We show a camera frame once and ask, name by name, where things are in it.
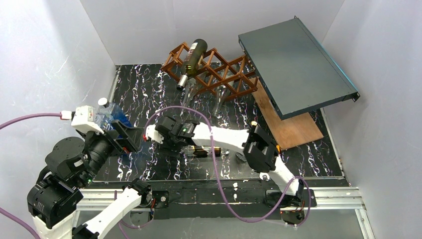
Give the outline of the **clear square liquor bottle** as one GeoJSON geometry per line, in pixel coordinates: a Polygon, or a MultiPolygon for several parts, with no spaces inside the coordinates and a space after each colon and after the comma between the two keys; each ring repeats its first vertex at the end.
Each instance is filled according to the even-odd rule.
{"type": "Polygon", "coordinates": [[[230,151],[223,149],[221,147],[210,147],[210,146],[194,146],[189,145],[183,149],[184,154],[187,157],[196,157],[196,158],[207,158],[212,157],[212,151],[214,151],[216,157],[221,157],[222,155],[229,155],[230,151]]]}

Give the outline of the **dark green wine bottle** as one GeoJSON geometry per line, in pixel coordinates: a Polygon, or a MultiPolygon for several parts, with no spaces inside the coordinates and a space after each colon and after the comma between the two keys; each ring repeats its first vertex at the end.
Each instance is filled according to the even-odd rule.
{"type": "Polygon", "coordinates": [[[177,90],[182,91],[188,80],[196,74],[207,48],[208,44],[203,39],[196,39],[192,43],[182,63],[181,77],[176,86],[177,90]]]}

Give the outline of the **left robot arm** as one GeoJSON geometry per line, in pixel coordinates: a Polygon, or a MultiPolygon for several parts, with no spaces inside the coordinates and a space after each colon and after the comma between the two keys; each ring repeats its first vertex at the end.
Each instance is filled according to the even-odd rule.
{"type": "Polygon", "coordinates": [[[118,120],[112,122],[112,130],[85,119],[73,119],[71,125],[80,136],[60,140],[46,156],[50,174],[29,191],[28,209],[42,239],[102,239],[128,212],[145,202],[151,186],[133,180],[96,217],[73,226],[77,204],[83,198],[81,189],[91,184],[110,157],[138,152],[145,130],[118,120]]]}

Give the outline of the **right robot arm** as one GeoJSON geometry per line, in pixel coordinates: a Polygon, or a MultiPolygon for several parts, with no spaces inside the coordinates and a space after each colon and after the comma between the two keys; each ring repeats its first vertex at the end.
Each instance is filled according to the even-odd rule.
{"type": "Polygon", "coordinates": [[[278,186],[277,190],[260,193],[266,206],[276,209],[293,207],[296,211],[305,206],[317,206],[313,190],[286,167],[275,140],[259,125],[250,129],[227,129],[196,120],[179,122],[164,116],[156,124],[146,127],[144,139],[158,143],[158,150],[169,154],[178,153],[187,146],[208,146],[211,157],[214,157],[215,147],[228,149],[240,155],[261,180],[273,181],[278,186]]]}

